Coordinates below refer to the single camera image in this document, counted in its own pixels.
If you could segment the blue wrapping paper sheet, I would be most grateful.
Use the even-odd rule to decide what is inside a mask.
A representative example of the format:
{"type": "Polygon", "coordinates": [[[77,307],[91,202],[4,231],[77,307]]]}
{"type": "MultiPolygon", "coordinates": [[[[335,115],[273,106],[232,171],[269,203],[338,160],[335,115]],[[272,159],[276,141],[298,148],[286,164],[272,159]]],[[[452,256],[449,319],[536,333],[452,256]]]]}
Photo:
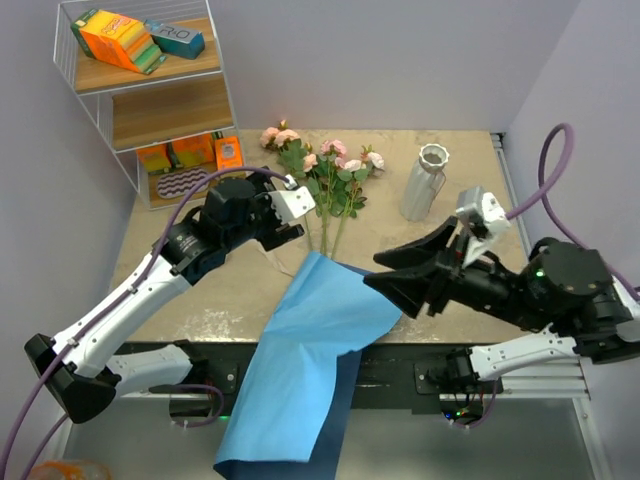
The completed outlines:
{"type": "Polygon", "coordinates": [[[400,310],[319,253],[304,260],[250,361],[214,464],[225,479],[333,479],[361,354],[400,310]]]}

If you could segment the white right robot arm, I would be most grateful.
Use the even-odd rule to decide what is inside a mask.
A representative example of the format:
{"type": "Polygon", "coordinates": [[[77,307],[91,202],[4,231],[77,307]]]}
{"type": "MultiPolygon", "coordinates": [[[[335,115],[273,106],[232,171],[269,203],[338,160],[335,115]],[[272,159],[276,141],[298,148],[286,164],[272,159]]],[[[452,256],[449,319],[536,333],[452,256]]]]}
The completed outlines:
{"type": "Polygon", "coordinates": [[[471,262],[473,236],[449,217],[425,237],[375,254],[385,271],[364,283],[415,318],[454,302],[511,324],[523,336],[446,355],[426,373],[441,393],[497,390],[502,375],[552,360],[586,357],[595,364],[638,357],[639,343],[619,326],[634,320],[600,253],[553,237],[539,240],[520,272],[492,251],[471,262]]]}

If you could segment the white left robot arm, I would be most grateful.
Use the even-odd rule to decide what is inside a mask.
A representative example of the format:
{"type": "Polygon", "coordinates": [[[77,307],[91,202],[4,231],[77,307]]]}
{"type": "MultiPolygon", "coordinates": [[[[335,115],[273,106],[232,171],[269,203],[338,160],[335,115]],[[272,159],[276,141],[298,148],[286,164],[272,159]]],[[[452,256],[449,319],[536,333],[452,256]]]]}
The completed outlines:
{"type": "Polygon", "coordinates": [[[24,346],[45,385],[70,420],[85,423],[116,398],[161,386],[196,392],[206,383],[208,361],[187,340],[156,350],[119,349],[164,305],[221,267],[239,246],[255,240],[266,251],[304,234],[298,219],[315,201],[292,176],[268,168],[219,170],[198,182],[208,189],[191,210],[178,205],[152,250],[118,287],[88,314],[49,337],[24,346]]]}

